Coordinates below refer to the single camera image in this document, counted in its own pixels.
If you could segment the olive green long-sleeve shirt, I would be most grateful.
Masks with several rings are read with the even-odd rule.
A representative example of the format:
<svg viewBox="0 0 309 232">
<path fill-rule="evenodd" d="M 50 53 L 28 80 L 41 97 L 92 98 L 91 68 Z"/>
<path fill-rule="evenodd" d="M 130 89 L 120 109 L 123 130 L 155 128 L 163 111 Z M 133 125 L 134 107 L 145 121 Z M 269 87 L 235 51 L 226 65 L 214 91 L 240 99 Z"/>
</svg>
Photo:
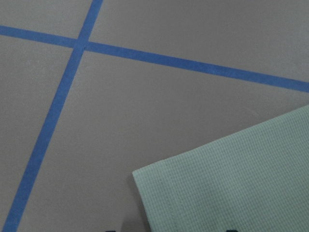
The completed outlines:
<svg viewBox="0 0 309 232">
<path fill-rule="evenodd" d="M 309 108 L 133 172 L 154 232 L 306 232 Z"/>
</svg>

